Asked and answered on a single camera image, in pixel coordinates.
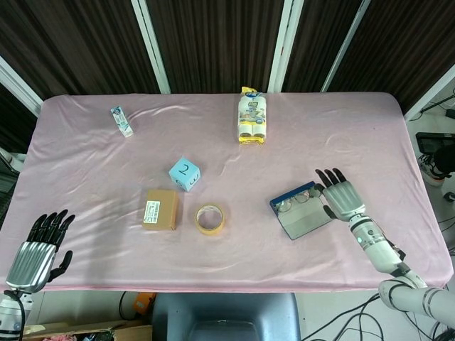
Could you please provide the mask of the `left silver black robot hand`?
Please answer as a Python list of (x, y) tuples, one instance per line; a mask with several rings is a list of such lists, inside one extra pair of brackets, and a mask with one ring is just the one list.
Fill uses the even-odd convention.
[(70, 224), (75, 220), (67, 210), (41, 215), (33, 224), (27, 239), (14, 258), (6, 277), (7, 288), (21, 293), (37, 293), (47, 283), (64, 274), (73, 258), (71, 250), (65, 253), (61, 264), (54, 267)]

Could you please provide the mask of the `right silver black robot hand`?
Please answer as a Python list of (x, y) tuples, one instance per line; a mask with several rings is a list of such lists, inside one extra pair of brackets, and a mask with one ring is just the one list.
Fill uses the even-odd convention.
[(321, 180), (315, 189), (324, 196), (327, 205), (323, 208), (331, 219), (348, 222), (352, 217), (365, 212), (363, 200), (339, 169), (316, 169), (315, 173)]

